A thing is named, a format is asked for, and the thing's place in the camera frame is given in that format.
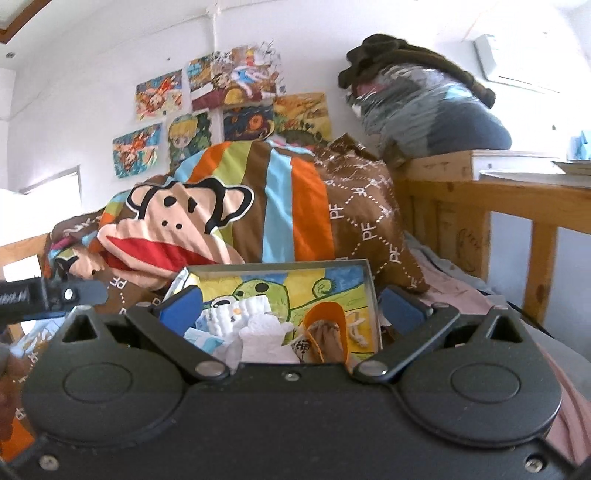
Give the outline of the person's left hand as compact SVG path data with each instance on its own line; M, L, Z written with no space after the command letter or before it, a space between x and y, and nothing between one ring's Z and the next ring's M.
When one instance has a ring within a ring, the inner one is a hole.
M18 357L11 348L1 344L1 442L20 440L29 433L28 420L22 406L22 389L31 371L27 357Z

